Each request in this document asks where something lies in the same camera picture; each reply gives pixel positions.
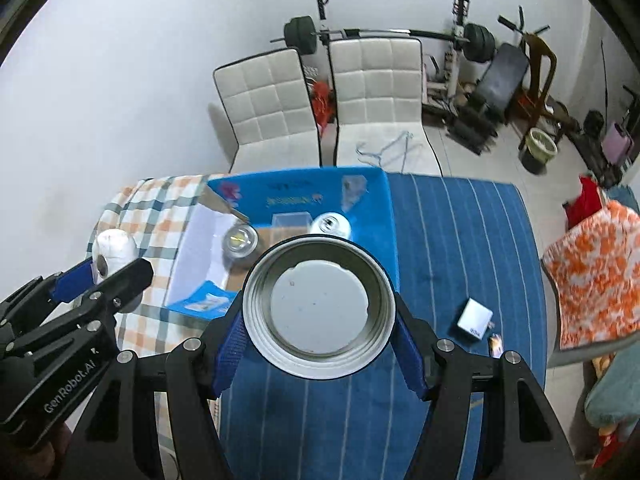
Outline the right white padded chair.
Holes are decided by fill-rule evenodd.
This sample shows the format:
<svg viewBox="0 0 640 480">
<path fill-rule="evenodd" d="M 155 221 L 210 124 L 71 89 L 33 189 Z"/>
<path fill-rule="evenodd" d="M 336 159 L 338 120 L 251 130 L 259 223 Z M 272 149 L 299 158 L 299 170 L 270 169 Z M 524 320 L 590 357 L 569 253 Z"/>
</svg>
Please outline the right white padded chair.
<svg viewBox="0 0 640 480">
<path fill-rule="evenodd" d="M 441 176 L 442 167 L 422 122 L 422 44 L 416 38 L 366 37 L 330 44 L 336 102 L 336 166 L 358 162 L 359 141 L 381 143 L 408 130 L 422 142 L 406 174 Z"/>
</svg>

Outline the small orange lighter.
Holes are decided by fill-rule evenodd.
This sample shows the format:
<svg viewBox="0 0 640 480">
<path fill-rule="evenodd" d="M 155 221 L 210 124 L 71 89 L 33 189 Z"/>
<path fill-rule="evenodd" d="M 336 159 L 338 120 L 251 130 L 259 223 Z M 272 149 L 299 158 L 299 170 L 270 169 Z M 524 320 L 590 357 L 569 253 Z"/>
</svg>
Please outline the small orange lighter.
<svg viewBox="0 0 640 480">
<path fill-rule="evenodd" d="M 491 334 L 488 337 L 489 355 L 494 359 L 500 359 L 503 354 L 503 341 L 499 334 Z"/>
</svg>

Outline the red cloth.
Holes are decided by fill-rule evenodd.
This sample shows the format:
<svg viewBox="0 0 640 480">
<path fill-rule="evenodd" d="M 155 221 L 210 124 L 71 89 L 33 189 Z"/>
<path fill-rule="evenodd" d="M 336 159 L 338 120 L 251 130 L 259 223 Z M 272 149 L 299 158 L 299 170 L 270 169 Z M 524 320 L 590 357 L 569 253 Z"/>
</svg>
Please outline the red cloth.
<svg viewBox="0 0 640 480">
<path fill-rule="evenodd" d="M 596 214 L 603 207 L 598 182 L 593 177 L 583 174 L 579 177 L 579 183 L 582 188 L 578 196 L 563 204 L 568 230 Z"/>
</svg>

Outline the grey black USB charger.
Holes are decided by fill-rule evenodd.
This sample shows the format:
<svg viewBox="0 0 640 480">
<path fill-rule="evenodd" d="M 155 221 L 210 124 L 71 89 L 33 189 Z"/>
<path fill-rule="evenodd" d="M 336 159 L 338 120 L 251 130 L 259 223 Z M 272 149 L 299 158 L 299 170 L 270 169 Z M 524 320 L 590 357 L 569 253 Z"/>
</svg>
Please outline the grey black USB charger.
<svg viewBox="0 0 640 480">
<path fill-rule="evenodd" d="M 481 340 L 488 329 L 492 316 L 491 310 L 473 298 L 469 298 L 458 318 L 457 328 L 463 333 Z"/>
</svg>

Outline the green waste basket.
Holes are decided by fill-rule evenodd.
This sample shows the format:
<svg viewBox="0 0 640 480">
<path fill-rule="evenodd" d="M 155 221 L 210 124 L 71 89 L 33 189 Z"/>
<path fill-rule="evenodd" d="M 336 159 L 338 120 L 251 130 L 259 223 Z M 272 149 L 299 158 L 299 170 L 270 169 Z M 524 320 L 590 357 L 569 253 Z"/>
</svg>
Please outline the green waste basket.
<svg viewBox="0 0 640 480">
<path fill-rule="evenodd" d="M 542 174 L 557 154 L 552 137 L 539 128 L 531 128 L 520 145 L 520 161 L 531 174 Z"/>
</svg>

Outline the orange white floral cloth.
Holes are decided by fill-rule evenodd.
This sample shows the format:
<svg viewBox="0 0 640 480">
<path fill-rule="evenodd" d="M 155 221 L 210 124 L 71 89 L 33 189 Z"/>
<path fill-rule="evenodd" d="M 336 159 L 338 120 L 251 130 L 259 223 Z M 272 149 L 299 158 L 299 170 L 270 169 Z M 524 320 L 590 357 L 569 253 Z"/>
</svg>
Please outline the orange white floral cloth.
<svg viewBox="0 0 640 480">
<path fill-rule="evenodd" d="M 639 215 L 616 200 L 550 245 L 542 264 L 558 293 L 559 348 L 639 330 Z"/>
</svg>

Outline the white rounded perfume bottle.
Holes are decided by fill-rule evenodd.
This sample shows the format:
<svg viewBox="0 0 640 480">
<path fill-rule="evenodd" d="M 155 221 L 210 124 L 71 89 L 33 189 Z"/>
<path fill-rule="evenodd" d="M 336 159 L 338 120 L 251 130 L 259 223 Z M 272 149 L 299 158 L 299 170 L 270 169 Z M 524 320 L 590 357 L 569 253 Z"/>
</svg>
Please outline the white rounded perfume bottle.
<svg viewBox="0 0 640 480">
<path fill-rule="evenodd" d="M 91 249 L 94 282 L 103 282 L 137 258 L 137 244 L 127 232 L 108 229 L 99 233 Z"/>
</svg>

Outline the white padded chair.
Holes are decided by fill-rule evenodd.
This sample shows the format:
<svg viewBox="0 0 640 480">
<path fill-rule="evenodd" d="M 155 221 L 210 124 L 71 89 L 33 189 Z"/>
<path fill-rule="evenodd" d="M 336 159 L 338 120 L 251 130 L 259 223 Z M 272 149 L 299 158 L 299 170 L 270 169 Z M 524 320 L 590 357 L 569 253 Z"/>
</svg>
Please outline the white padded chair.
<svg viewBox="0 0 640 480">
<path fill-rule="evenodd" d="M 238 149 L 234 174 L 322 165 L 302 59 L 273 50 L 216 68 L 213 80 Z"/>
<path fill-rule="evenodd" d="M 441 176 L 442 167 L 422 122 L 422 44 L 416 38 L 366 37 L 330 44 L 336 102 L 336 166 L 358 162 L 359 141 L 381 143 L 408 130 L 422 142 L 406 174 Z"/>
</svg>

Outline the barbell with black weights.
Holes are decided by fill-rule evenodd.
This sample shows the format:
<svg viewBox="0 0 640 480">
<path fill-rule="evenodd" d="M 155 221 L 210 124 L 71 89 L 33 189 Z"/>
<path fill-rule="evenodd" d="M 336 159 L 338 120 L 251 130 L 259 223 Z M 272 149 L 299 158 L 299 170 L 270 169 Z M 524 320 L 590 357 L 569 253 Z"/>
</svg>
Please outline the barbell with black weights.
<svg viewBox="0 0 640 480">
<path fill-rule="evenodd" d="M 468 23 L 462 27 L 462 35 L 444 34 L 443 32 L 428 32 L 419 29 L 370 29 L 370 28 L 343 28 L 343 29 L 316 29 L 314 19 L 311 16 L 296 16 L 291 18 L 283 26 L 283 32 L 279 38 L 271 39 L 272 44 L 283 42 L 289 48 L 299 50 L 302 55 L 315 54 L 318 42 L 325 46 L 331 40 L 356 39 L 363 37 L 410 37 L 416 39 L 428 39 L 451 44 L 454 50 L 461 51 L 463 56 L 473 63 L 486 63 L 495 55 L 496 40 L 494 35 L 482 25 Z"/>
</svg>

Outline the blue milk carton box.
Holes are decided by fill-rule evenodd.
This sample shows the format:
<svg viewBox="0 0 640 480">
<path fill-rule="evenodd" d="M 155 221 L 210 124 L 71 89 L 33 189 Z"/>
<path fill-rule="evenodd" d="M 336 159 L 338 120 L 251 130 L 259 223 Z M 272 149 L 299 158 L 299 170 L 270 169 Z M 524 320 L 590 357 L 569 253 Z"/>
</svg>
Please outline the blue milk carton box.
<svg viewBox="0 0 640 480">
<path fill-rule="evenodd" d="M 224 315 L 242 286 L 245 270 L 224 258 L 222 241 L 247 223 L 268 248 L 310 234 L 319 214 L 337 212 L 352 226 L 351 241 L 399 282 L 392 193 L 380 168 L 323 167 L 238 174 L 210 180 L 198 198 L 179 244 L 167 309 L 211 320 Z"/>
</svg>

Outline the plaid checkered cloth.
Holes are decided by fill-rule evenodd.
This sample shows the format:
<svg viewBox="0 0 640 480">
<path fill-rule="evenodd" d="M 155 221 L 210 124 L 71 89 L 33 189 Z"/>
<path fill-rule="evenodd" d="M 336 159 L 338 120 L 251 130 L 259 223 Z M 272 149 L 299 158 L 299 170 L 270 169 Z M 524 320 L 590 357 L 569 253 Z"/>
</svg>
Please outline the plaid checkered cloth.
<svg viewBox="0 0 640 480">
<path fill-rule="evenodd" d="M 207 322 L 165 307 L 179 244 L 209 176 L 141 180 L 123 188 L 105 206 L 93 233 L 107 229 L 127 232 L 138 255 L 153 267 L 154 278 L 141 304 L 116 316 L 119 348 L 142 356 L 168 352 L 190 337 L 201 335 Z"/>
</svg>

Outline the silver round tin gold emblem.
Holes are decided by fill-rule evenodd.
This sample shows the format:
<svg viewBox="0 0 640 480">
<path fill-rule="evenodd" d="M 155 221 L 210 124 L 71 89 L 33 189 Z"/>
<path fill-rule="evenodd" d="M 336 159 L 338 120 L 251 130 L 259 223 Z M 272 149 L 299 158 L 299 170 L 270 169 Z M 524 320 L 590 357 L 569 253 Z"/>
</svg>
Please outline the silver round tin gold emblem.
<svg viewBox="0 0 640 480">
<path fill-rule="evenodd" d="M 251 266 L 260 253 L 258 232 L 249 224 L 238 223 L 224 234 L 222 252 L 234 266 Z"/>
</svg>

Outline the brown wooden chair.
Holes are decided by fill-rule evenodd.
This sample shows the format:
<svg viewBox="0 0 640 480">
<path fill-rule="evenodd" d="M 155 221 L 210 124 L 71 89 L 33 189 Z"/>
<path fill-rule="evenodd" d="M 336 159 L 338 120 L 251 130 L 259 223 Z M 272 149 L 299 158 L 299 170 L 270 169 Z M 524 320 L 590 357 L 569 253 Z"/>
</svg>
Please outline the brown wooden chair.
<svg viewBox="0 0 640 480">
<path fill-rule="evenodd" d="M 541 36 L 526 32 L 521 40 L 521 50 L 527 56 L 528 84 L 516 92 L 515 111 L 525 122 L 523 138 L 538 125 L 540 118 L 551 119 L 561 129 L 574 125 L 574 119 L 566 107 L 557 100 L 548 103 L 550 90 L 558 66 L 558 58 Z"/>
</svg>

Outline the black weight bench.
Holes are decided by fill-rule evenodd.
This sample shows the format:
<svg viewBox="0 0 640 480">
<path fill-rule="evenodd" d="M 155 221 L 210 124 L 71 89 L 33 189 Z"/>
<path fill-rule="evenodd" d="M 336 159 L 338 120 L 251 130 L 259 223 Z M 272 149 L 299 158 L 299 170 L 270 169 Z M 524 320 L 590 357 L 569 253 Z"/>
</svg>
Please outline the black weight bench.
<svg viewBox="0 0 640 480">
<path fill-rule="evenodd" d="M 450 136 L 472 153 L 482 154 L 486 142 L 497 135 L 499 125 L 506 120 L 506 110 L 528 66 L 528 57 L 519 47 L 512 44 L 498 47 L 480 82 L 458 108 L 449 126 Z"/>
</svg>

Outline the blue striped tablecloth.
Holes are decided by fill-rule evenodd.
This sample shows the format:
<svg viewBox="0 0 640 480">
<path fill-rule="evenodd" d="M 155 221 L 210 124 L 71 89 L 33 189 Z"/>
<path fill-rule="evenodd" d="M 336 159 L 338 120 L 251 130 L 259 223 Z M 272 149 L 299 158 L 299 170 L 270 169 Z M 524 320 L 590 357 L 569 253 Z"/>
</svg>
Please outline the blue striped tablecloth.
<svg viewBox="0 0 640 480">
<path fill-rule="evenodd" d="M 343 209 L 248 274 L 216 382 L 241 479 L 538 479 L 555 441 L 546 306 L 510 184 L 368 170 L 248 188 L 280 211 Z"/>
</svg>

